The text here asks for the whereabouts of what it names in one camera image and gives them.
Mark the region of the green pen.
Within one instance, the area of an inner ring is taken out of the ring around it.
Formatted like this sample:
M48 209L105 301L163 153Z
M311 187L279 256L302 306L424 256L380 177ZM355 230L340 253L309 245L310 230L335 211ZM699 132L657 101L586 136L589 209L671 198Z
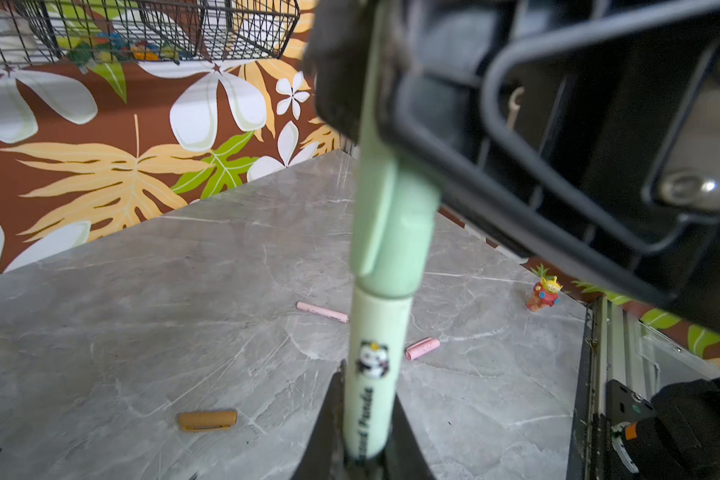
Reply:
M353 290L342 424L353 460L373 459L387 443L411 306L410 298Z

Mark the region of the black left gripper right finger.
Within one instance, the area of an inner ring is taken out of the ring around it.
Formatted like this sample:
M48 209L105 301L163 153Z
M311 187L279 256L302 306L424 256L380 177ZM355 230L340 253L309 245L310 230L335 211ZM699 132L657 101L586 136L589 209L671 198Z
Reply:
M391 480L435 478L420 450L398 397L395 397L391 429L386 444L386 478Z

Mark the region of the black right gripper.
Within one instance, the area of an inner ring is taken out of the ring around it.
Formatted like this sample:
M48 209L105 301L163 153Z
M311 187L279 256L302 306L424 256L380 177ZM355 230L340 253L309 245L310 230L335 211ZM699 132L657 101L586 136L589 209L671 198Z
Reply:
M380 71L454 210L720 334L720 1L392 1Z

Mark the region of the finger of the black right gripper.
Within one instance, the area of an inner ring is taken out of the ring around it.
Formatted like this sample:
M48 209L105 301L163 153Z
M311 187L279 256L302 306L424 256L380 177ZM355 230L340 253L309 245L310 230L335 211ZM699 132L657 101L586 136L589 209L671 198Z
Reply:
M359 139L374 14L373 1L318 2L303 57L319 118L352 141Z

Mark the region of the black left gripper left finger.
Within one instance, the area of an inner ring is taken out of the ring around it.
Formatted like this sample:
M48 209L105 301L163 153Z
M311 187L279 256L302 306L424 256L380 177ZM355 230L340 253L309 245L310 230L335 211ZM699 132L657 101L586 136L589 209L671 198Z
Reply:
M344 379L346 361L332 375L326 396L293 480L346 479L343 440Z

